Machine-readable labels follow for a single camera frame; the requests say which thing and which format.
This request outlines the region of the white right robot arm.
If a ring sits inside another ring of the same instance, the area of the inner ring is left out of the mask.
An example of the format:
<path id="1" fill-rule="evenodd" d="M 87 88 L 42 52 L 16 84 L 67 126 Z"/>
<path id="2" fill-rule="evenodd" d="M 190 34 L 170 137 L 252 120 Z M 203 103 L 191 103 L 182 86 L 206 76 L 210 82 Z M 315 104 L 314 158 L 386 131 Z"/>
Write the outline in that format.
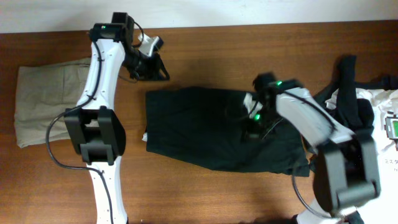
<path id="1" fill-rule="evenodd" d="M 277 80 L 272 73 L 252 83 L 256 96 L 249 110 L 245 140 L 263 140 L 280 121 L 288 121 L 317 156 L 314 201 L 292 223 L 352 223 L 358 208 L 381 194 L 375 142 L 366 131 L 353 131 L 337 122 L 296 79 Z"/>

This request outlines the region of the black shorts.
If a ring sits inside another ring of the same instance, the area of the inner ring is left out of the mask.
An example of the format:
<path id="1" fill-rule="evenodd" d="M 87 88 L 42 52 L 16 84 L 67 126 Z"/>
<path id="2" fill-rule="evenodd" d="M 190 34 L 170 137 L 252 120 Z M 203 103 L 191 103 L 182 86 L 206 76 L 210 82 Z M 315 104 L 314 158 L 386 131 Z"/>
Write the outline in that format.
<path id="1" fill-rule="evenodd" d="M 245 91 L 188 87 L 146 93 L 149 152 L 226 172 L 307 177 L 299 132 L 286 120 L 258 139 L 244 138 Z"/>

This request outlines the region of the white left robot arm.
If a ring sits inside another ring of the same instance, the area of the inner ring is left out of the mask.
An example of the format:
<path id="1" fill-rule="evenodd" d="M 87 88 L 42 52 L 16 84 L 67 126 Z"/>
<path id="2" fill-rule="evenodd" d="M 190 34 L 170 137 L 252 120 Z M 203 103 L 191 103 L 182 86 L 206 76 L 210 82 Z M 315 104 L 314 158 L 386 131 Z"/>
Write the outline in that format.
<path id="1" fill-rule="evenodd" d="M 125 67 L 134 81 L 167 81 L 160 57 L 159 36 L 133 35 L 137 22 L 126 12 L 113 13 L 111 22 L 96 23 L 89 31 L 91 63 L 76 107 L 67 109 L 64 121 L 75 152 L 86 164 L 93 183 L 97 223 L 126 224 L 121 190 L 121 159 L 126 132 L 114 112 L 119 71 Z"/>

